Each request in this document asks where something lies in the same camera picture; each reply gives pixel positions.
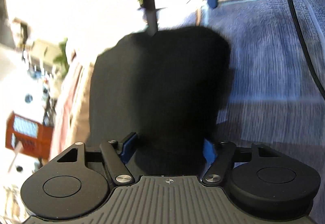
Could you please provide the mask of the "blue plaid bed sheet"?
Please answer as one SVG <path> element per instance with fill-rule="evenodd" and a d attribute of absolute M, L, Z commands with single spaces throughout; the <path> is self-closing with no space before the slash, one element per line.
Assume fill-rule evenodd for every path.
<path fill-rule="evenodd" d="M 231 46 L 218 139 L 270 145 L 324 174 L 324 99 L 303 56 L 287 0 L 205 0 L 201 25 Z"/>

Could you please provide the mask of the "brown pink quilt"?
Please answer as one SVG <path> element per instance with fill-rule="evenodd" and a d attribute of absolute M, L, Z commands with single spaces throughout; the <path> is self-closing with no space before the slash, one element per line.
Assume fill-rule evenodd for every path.
<path fill-rule="evenodd" d="M 56 118 L 49 159 L 76 142 L 85 143 L 90 134 L 89 99 L 94 65 L 77 57 L 69 65 L 56 103 Z"/>

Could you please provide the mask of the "red wooden cabinet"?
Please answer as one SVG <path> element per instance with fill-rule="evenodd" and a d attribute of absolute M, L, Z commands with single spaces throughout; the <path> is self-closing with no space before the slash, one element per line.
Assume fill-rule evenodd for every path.
<path fill-rule="evenodd" d="M 53 127 L 12 112 L 7 119 L 5 147 L 14 150 L 22 143 L 24 155 L 48 160 Z"/>

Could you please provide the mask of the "black knit garment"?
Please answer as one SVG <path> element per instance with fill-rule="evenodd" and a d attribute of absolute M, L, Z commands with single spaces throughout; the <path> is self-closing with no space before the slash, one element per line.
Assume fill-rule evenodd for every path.
<path fill-rule="evenodd" d="M 135 165 L 151 175 L 196 175 L 215 132 L 230 46 L 205 27 L 130 34 L 98 56 L 88 144 L 139 136 Z"/>

